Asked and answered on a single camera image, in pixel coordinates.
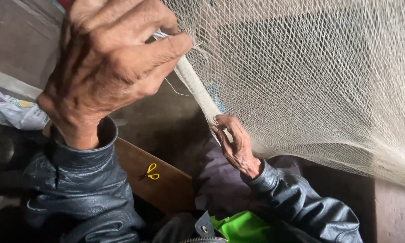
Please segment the person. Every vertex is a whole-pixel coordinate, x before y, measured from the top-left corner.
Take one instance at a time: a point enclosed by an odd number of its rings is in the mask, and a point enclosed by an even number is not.
[[[158,29],[169,36],[146,43]],[[173,215],[148,230],[114,154],[117,127],[108,114],[155,94],[192,48],[191,38],[179,32],[176,16],[159,0],[76,0],[63,21],[60,48],[37,99],[52,121],[50,141],[25,169],[37,191],[26,203],[31,226],[59,220],[66,228],[58,232],[60,241],[66,243],[219,243],[225,237],[232,242],[362,242],[349,207],[320,197],[302,177],[255,158],[248,133],[228,115],[216,116],[212,130],[221,146],[212,140],[206,159],[222,163],[218,172],[223,177],[241,178],[224,188],[226,195],[239,195],[245,185],[265,205],[262,214],[234,205],[230,198],[219,215],[210,215],[220,204],[210,199],[214,185],[205,188],[207,200],[197,205],[200,209]],[[203,173],[201,178],[211,176]],[[234,208],[243,211],[233,215]]]

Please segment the plastic bag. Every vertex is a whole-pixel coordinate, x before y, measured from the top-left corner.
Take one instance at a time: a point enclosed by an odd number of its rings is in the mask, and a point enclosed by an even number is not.
[[[48,121],[48,115],[36,103],[0,92],[0,124],[20,130],[42,130]]]

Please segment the wrinkled hand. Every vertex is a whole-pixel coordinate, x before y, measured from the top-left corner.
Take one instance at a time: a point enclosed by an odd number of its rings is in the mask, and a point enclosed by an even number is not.
[[[158,29],[170,34],[145,44]],[[159,0],[76,0],[61,30],[61,54],[37,102],[67,145],[93,149],[107,114],[157,92],[192,47]]]
[[[221,144],[225,158],[234,168],[255,179],[261,172],[261,162],[252,155],[249,134],[235,116],[217,115],[216,121],[219,126],[213,126],[212,130]],[[232,135],[233,142],[228,140],[224,129]]]

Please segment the net mesh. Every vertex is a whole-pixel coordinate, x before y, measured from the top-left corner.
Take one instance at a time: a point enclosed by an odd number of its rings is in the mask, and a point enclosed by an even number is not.
[[[176,72],[254,153],[405,185],[405,1],[168,0],[195,48]]]

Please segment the wooden board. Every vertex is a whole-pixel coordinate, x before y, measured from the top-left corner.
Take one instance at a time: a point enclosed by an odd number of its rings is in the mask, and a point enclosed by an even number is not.
[[[133,193],[167,214],[195,208],[192,178],[188,174],[119,137],[115,152],[120,166],[127,172]],[[151,174],[159,174],[159,179],[139,180],[152,163],[157,166]]]

